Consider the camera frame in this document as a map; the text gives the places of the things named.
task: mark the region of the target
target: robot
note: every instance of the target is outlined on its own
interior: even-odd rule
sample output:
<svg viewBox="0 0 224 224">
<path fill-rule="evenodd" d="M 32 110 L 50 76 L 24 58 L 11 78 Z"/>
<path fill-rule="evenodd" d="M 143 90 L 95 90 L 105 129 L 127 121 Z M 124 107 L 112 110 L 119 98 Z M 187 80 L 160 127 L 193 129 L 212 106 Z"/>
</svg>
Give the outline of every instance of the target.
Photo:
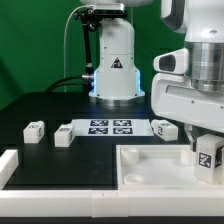
<svg viewBox="0 0 224 224">
<path fill-rule="evenodd" d="M 185 48 L 157 57 L 152 84 L 155 114 L 224 132 L 222 0 L 163 0 L 162 19 L 186 33 Z"/>
<path fill-rule="evenodd" d="M 145 93 L 140 87 L 140 72 L 134 64 L 135 31 L 125 20 L 125 6 L 143 6 L 153 0 L 80 1 L 85 5 L 93 5 L 88 10 L 90 19 L 84 23 L 88 24 L 89 31 L 99 30 L 100 33 L 100 65 L 95 71 L 87 71 L 94 78 L 93 89 L 89 93 L 90 101 L 108 106 L 141 102 Z"/>
</svg>

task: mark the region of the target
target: dark green background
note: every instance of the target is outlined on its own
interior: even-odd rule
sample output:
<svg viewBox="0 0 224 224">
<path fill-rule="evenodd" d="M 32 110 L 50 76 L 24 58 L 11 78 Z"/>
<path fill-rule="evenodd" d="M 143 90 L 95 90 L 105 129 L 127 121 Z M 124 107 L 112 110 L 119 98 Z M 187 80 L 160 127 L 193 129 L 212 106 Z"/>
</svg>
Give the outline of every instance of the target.
<svg viewBox="0 0 224 224">
<path fill-rule="evenodd" d="M 65 23 L 78 0 L 0 0 L 0 109 L 24 93 L 44 91 L 63 78 Z M 160 1 L 134 8 L 135 64 L 143 74 L 143 89 L 151 90 L 157 55 L 183 47 L 183 36 L 160 21 Z M 98 64 L 98 38 L 91 34 L 93 61 Z M 67 76 L 84 70 L 80 22 L 68 33 Z"/>
</svg>

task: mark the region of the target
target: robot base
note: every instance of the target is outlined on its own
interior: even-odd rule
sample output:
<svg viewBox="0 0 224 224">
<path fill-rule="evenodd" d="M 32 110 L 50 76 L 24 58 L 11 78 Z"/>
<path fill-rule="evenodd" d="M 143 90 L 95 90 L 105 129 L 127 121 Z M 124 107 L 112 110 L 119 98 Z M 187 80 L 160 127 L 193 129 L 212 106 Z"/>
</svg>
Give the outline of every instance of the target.
<svg viewBox="0 0 224 224">
<path fill-rule="evenodd" d="M 144 103 L 145 101 L 145 94 L 140 96 L 136 96 L 135 98 L 131 99 L 103 99 L 97 96 L 89 96 L 90 102 L 95 104 L 100 104 L 108 107 L 125 107 L 131 106 L 138 103 Z"/>
</svg>

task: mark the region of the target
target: black table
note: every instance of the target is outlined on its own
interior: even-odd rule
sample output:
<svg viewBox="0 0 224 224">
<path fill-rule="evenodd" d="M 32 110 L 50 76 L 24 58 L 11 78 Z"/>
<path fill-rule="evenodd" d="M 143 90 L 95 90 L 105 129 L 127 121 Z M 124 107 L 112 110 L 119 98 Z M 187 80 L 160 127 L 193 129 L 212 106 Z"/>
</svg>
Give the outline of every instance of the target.
<svg viewBox="0 0 224 224">
<path fill-rule="evenodd" d="M 150 96 L 145 103 L 110 108 L 91 104 L 83 93 L 29 93 L 0 112 L 0 153 L 18 149 L 20 165 L 4 190 L 116 190 L 116 145 L 189 144 L 183 124 L 178 141 L 151 137 L 76 137 L 71 146 L 54 147 L 54 133 L 72 119 L 149 119 Z M 45 136 L 37 145 L 23 143 L 23 130 L 32 121 L 45 122 Z M 0 223 L 223 223 L 222 218 L 0 218 Z"/>
</svg>

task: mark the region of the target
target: small box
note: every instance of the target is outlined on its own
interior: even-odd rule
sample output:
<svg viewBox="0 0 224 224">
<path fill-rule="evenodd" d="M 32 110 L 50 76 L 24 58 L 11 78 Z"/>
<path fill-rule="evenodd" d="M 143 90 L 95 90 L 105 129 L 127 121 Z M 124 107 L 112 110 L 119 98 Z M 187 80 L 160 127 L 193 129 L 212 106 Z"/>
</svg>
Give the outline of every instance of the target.
<svg viewBox="0 0 224 224">
<path fill-rule="evenodd" d="M 71 124 L 61 125 L 54 134 L 55 147 L 69 147 L 75 138 L 75 128 Z"/>
<path fill-rule="evenodd" d="M 154 133 L 163 140 L 178 140 L 178 127 L 171 124 L 167 120 L 153 120 L 151 126 L 153 128 Z"/>
<path fill-rule="evenodd" d="M 23 137 L 24 143 L 37 144 L 40 142 L 41 138 L 44 136 L 44 122 L 31 122 L 24 130 Z"/>
<path fill-rule="evenodd" d="M 204 135 L 197 139 L 195 176 L 208 183 L 217 183 L 223 175 L 224 138 Z"/>
</svg>

